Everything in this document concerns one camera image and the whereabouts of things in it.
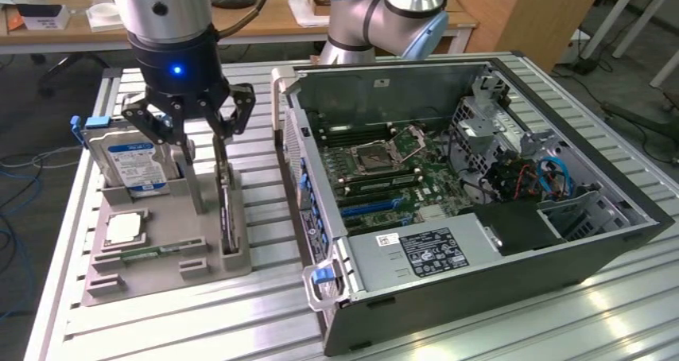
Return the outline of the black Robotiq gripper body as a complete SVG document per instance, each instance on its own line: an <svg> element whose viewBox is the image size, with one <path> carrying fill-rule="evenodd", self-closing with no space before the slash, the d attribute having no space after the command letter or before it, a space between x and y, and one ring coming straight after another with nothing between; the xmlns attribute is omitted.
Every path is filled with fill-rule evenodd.
<svg viewBox="0 0 679 361"><path fill-rule="evenodd" d="M215 29L182 42L148 42L132 33L128 40L147 84L147 101L159 110L202 118L202 102L212 108L222 106L230 83L222 72Z"/></svg>

